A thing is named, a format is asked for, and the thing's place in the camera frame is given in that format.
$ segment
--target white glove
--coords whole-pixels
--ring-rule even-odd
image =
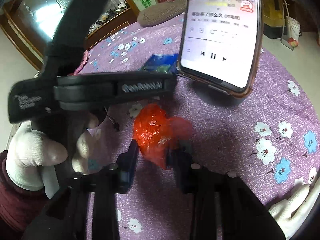
[[[308,184],[301,185],[291,198],[284,199],[269,209],[269,213],[284,232],[286,240],[297,232],[309,215],[320,192],[320,178],[317,179],[310,193],[309,189]]]
[[[98,119],[89,114],[86,128],[95,128]],[[93,152],[95,139],[85,132],[76,144],[76,153],[72,159],[75,171],[88,173],[88,158]],[[40,190],[44,184],[38,166],[51,166],[62,163],[68,157],[66,148],[39,131],[31,130],[31,122],[21,124],[9,146],[6,169],[9,178],[17,186],[31,191]]]

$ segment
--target purple tablecloth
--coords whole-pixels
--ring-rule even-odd
[[[183,15],[151,28],[132,24],[95,46],[80,74],[134,71],[153,53],[177,53],[182,23]],[[290,194],[295,184],[315,180],[319,121],[302,88],[266,49],[253,92],[239,106],[211,106],[180,77],[173,98],[111,106],[120,132],[109,119],[91,130],[99,139],[89,161],[92,171],[127,151],[134,118],[154,101],[169,116],[192,123],[196,161],[215,172],[235,171],[264,205]],[[121,239],[188,239],[191,196],[176,189],[172,171],[139,157],[134,185],[129,194],[117,196],[117,205]]]

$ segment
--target red plastic bag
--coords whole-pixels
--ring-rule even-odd
[[[145,106],[133,125],[133,138],[142,156],[165,170],[167,149],[176,148],[179,139],[188,140],[191,135],[192,125],[189,121],[181,117],[167,119],[166,112],[157,104]]]

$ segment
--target brown phone case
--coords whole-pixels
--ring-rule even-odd
[[[256,37],[256,45],[255,45],[255,51],[253,54],[253,59],[252,59],[252,65],[251,65],[251,70],[248,78],[247,85],[242,92],[235,92],[233,90],[227,89],[219,84],[215,84],[210,80],[204,79],[199,76],[192,75],[190,73],[185,73],[181,69],[180,61],[181,61],[181,55],[182,55],[182,46],[180,46],[180,52],[179,52],[179,59],[178,59],[178,69],[180,72],[180,75],[195,81],[199,81],[205,84],[208,84],[211,88],[216,89],[218,91],[221,91],[225,94],[232,95],[235,98],[244,98],[250,95],[252,92],[252,86],[254,79],[257,75],[258,71],[258,65],[259,65],[259,57],[260,57],[260,51],[261,51],[261,45],[262,45],[262,35],[263,35],[263,19],[262,19],[262,8],[261,8],[261,0],[257,0],[257,5],[259,8],[259,14],[258,14],[258,26],[257,26],[257,37]],[[185,35],[185,30],[186,30],[186,25],[187,25],[187,11],[188,11],[188,5],[189,5],[189,0],[186,0],[186,10],[185,10],[185,15],[184,15],[184,22],[183,22],[183,30],[182,30],[182,37],[181,37],[181,43],[184,41],[184,35]]]

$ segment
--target smartphone screen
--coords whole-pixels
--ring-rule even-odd
[[[188,0],[181,70],[246,87],[256,47],[258,6],[257,0]]]

